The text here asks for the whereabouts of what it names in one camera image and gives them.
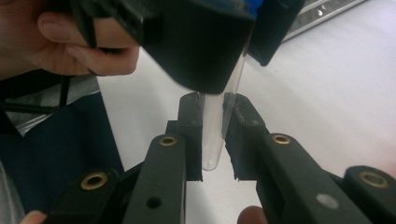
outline clear glass tube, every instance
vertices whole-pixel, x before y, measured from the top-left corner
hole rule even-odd
[[[202,168],[206,171],[214,170],[219,163],[224,138],[227,133],[233,103],[238,90],[239,80],[245,63],[245,52],[241,54],[233,69],[230,80],[222,94],[202,94],[204,99],[203,112],[203,141]]]

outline finger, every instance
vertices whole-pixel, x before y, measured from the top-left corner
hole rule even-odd
[[[41,34],[51,41],[88,46],[71,16],[45,12],[39,16],[37,25]],[[113,18],[94,19],[94,27],[98,47],[126,49],[138,45]]]
[[[250,206],[241,212],[237,224],[268,224],[268,222],[262,208]]]
[[[45,219],[46,215],[39,212],[33,211],[30,212],[21,222],[21,224],[41,224]]]
[[[12,2],[15,2],[15,0],[0,0],[0,6],[5,6],[5,5],[10,4]]]
[[[67,46],[67,52],[99,76],[129,75],[136,69],[139,47],[104,52],[80,46]]]

